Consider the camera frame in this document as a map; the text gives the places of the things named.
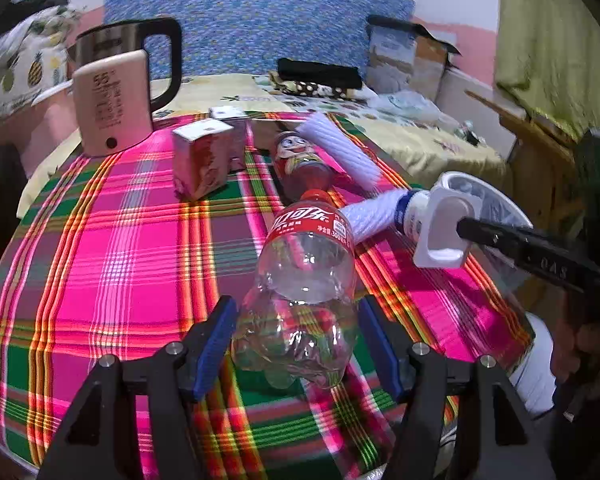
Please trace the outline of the person right hand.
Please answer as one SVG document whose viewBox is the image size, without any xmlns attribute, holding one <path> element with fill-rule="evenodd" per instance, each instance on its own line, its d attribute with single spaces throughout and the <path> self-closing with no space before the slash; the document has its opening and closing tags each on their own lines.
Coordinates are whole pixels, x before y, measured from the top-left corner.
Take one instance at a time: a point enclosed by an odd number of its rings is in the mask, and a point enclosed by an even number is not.
<svg viewBox="0 0 600 480">
<path fill-rule="evenodd" d="M 557 382 L 558 412 L 577 414 L 586 400 L 600 397 L 600 313 L 567 302 L 556 321 L 550 371 Z"/>
</svg>

